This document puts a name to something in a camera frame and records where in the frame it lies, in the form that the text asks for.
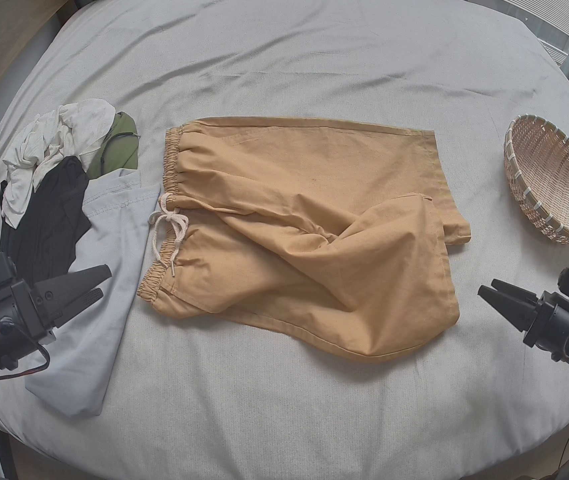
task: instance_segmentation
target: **white drawstring bow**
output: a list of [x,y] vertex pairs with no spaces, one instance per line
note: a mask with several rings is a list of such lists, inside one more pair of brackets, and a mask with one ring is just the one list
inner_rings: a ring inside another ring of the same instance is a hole
[[168,265],[162,261],[160,257],[160,252],[158,252],[158,227],[160,226],[161,220],[166,220],[171,226],[173,226],[173,231],[176,233],[176,239],[173,240],[174,251],[171,254],[171,276],[176,276],[176,256],[178,251],[180,251],[180,245],[182,240],[186,236],[186,229],[189,227],[189,218],[186,215],[182,215],[180,208],[174,208],[173,212],[167,210],[167,197],[169,197],[171,192],[164,192],[160,197],[160,210],[153,212],[149,217],[149,224],[155,225],[153,228],[153,252],[156,259],[162,263],[164,268],[168,268]]

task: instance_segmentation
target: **mattress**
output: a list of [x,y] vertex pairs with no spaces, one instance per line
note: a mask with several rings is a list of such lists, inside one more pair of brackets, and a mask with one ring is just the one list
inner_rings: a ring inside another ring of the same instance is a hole
[[569,135],[569,82],[523,23],[461,0],[102,0],[22,85],[0,157],[34,114],[85,98],[134,117],[145,186],[161,181],[165,130],[204,116],[434,130],[472,229],[449,248],[460,320],[405,358],[360,364],[137,298],[100,416],[68,420],[16,379],[0,382],[0,428],[108,479],[453,480],[569,422],[569,366],[476,294],[493,277],[553,290],[569,266],[569,246],[527,222],[504,176],[518,114]]

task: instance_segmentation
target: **tan shorts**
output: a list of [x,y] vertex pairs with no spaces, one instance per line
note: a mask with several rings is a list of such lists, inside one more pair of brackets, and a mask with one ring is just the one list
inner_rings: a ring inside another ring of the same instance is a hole
[[[471,229],[431,131],[303,118],[207,118],[167,132],[168,210],[189,219],[174,274],[138,294],[379,362],[458,319],[445,244]],[[174,251],[171,229],[160,250]]]

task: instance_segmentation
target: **black cloth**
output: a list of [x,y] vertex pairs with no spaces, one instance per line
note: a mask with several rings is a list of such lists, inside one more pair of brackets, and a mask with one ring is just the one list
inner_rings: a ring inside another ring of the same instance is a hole
[[[2,192],[6,186],[3,182]],[[69,271],[76,242],[91,228],[82,213],[87,186],[79,158],[67,156],[44,176],[17,229],[2,220],[0,252],[13,260],[18,278],[29,286]]]

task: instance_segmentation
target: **wicker basket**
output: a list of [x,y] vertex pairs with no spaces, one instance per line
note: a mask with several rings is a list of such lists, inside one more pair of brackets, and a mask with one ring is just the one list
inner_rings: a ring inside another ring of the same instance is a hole
[[569,138],[534,115],[511,121],[504,169],[520,208],[541,233],[569,243]]

